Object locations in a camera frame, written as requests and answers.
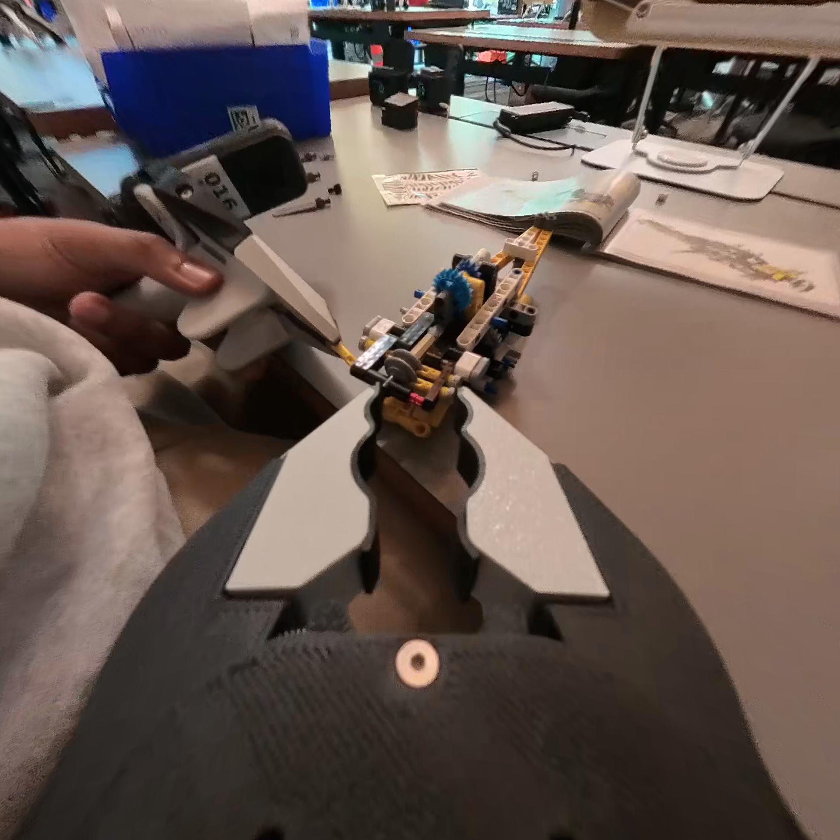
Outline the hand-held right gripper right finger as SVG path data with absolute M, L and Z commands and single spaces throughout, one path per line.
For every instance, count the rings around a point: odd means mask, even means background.
M 477 461 L 465 478 L 465 538 L 482 560 L 550 601 L 607 601 L 610 591 L 550 458 L 469 390 L 458 434 Z

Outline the lego instruction booklet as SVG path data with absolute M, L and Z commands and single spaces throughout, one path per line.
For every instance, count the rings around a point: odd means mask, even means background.
M 536 227 L 583 251 L 600 250 L 642 191 L 632 171 L 585 171 L 555 181 L 479 175 L 426 209 L 520 235 Z

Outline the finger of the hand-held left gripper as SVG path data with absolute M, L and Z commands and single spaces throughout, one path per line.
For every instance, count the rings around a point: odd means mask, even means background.
M 285 347 L 290 335 L 273 310 L 253 310 L 231 323 L 215 351 L 217 366 L 236 372 Z
M 342 338 L 325 299 L 257 235 L 234 248 L 234 257 L 251 270 L 278 299 L 280 308 L 325 353 L 339 356 Z

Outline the person's left hand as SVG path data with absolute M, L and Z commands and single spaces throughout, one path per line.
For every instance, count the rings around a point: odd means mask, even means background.
M 2 297 L 64 323 L 121 375 L 149 373 L 191 350 L 174 326 L 112 299 L 143 277 L 190 298 L 212 294 L 223 281 L 154 234 L 67 218 L 2 219 Z

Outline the lego sticker sheet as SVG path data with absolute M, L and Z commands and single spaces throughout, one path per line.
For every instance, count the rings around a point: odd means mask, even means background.
M 386 207 L 425 205 L 480 176 L 480 171 L 448 170 L 373 175 Z

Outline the black device box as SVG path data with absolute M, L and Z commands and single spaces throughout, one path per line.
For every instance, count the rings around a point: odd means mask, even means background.
M 371 104 L 382 108 L 388 98 L 399 93 L 408 93 L 411 78 L 410 70 L 391 66 L 372 66 L 368 76 Z
M 452 96 L 453 78 L 445 69 L 424 66 L 415 75 L 420 112 L 446 116 Z

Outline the person's left forearm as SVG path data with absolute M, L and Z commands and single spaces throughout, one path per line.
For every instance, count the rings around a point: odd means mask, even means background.
M 7 299 L 1 345 L 1 831 L 11 838 L 183 532 L 112 364 Z

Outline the printed lego picture sheet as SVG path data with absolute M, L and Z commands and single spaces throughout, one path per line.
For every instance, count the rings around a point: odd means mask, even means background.
M 839 317 L 838 257 L 829 249 L 633 209 L 600 252 L 668 276 Z

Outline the black power adapter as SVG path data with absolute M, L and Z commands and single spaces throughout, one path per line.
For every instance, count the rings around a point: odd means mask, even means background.
M 565 129 L 580 113 L 569 104 L 544 101 L 502 108 L 493 122 L 506 137 L 534 136 Z

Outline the scattered dark lego pins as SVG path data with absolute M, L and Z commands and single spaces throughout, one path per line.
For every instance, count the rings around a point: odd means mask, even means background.
M 307 189 L 302 196 L 284 203 L 270 212 L 274 218 L 316 213 L 340 202 L 343 187 L 333 148 L 311 150 L 301 154 Z

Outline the lego technic crane model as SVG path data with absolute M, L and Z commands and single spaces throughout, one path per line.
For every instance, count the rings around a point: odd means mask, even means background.
M 384 421 L 428 438 L 455 404 L 457 391 L 494 395 L 513 371 L 538 319 L 528 293 L 552 233 L 530 227 L 495 255 L 456 254 L 399 321 L 374 318 L 358 352 L 332 346 L 353 377 L 378 386 Z

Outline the long wooden background table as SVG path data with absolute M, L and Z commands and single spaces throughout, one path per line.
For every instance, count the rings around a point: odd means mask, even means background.
M 463 27 L 410 29 L 406 39 L 423 45 L 473 51 L 505 51 L 535 56 L 577 56 L 603 60 L 650 57 L 652 47 L 598 38 L 586 29 L 474 24 Z

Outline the blue plastic bin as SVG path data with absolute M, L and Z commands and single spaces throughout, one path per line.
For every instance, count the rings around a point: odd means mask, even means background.
M 114 118 L 142 152 L 165 157 L 277 119 L 296 141 L 331 133 L 329 51 L 309 45 L 105 52 Z

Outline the black cube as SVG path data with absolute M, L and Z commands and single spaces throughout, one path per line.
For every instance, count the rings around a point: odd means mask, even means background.
M 385 99 L 381 108 L 381 125 L 399 131 L 417 129 L 419 99 L 408 92 L 399 91 Z

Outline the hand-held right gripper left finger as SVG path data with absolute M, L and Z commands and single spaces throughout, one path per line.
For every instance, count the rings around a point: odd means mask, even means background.
M 233 597 L 355 597 L 380 575 L 369 486 L 381 394 L 367 388 L 280 459 L 225 583 Z

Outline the white box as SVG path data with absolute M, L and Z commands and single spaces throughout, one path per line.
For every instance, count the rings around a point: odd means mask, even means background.
M 304 46 L 303 1 L 66 1 L 61 3 L 85 49 L 203 46 Z

